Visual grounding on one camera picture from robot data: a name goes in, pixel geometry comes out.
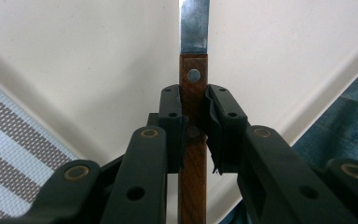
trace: blue fabric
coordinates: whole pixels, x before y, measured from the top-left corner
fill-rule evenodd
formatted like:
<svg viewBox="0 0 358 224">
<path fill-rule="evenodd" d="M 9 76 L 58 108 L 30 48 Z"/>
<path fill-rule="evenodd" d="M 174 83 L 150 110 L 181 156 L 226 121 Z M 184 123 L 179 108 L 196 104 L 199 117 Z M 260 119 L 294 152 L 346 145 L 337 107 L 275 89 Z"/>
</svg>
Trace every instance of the blue fabric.
<svg viewBox="0 0 358 224">
<path fill-rule="evenodd" d="M 358 78 L 295 143 L 293 149 L 313 167 L 333 158 L 358 160 Z M 221 224 L 251 223 L 240 202 Z"/>
</svg>

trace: metal blade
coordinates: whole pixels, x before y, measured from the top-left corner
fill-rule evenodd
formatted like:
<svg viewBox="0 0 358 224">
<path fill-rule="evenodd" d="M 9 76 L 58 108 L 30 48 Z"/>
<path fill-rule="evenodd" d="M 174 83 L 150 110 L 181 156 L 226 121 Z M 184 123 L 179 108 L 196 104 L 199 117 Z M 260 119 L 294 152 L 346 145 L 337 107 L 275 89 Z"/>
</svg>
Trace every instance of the metal blade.
<svg viewBox="0 0 358 224">
<path fill-rule="evenodd" d="M 209 0 L 179 0 L 179 8 L 181 53 L 207 53 Z"/>
</svg>

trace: knife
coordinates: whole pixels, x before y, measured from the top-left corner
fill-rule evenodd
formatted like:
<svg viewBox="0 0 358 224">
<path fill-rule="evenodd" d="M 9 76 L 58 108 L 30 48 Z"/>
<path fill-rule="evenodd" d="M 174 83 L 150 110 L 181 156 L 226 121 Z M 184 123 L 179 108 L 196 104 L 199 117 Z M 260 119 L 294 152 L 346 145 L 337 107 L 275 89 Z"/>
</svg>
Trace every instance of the knife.
<svg viewBox="0 0 358 224">
<path fill-rule="evenodd" d="M 206 222 L 206 135 L 200 127 L 208 83 L 209 0 L 179 0 L 179 87 L 188 116 L 184 169 L 179 172 L 179 223 Z"/>
</svg>

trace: striped fabric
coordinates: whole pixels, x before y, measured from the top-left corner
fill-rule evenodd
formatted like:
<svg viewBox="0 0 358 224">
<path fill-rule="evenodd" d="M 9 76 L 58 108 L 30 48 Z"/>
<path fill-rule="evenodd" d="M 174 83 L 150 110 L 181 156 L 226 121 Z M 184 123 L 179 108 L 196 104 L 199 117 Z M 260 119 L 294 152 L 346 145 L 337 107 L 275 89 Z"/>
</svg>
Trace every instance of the striped fabric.
<svg viewBox="0 0 358 224">
<path fill-rule="evenodd" d="M 0 219 L 24 214 L 54 170 L 75 159 L 0 92 Z"/>
</svg>

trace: wooden handle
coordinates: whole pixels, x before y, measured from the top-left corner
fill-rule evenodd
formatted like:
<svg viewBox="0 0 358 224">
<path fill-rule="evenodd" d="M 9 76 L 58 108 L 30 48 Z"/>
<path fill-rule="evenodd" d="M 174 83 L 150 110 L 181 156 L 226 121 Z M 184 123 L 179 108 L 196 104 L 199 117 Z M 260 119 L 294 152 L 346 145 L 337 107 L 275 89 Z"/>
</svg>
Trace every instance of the wooden handle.
<svg viewBox="0 0 358 224">
<path fill-rule="evenodd" d="M 179 87 L 183 114 L 189 117 L 185 169 L 179 172 L 179 223 L 205 223 L 206 136 L 200 128 L 208 84 L 208 55 L 180 56 Z"/>
</svg>

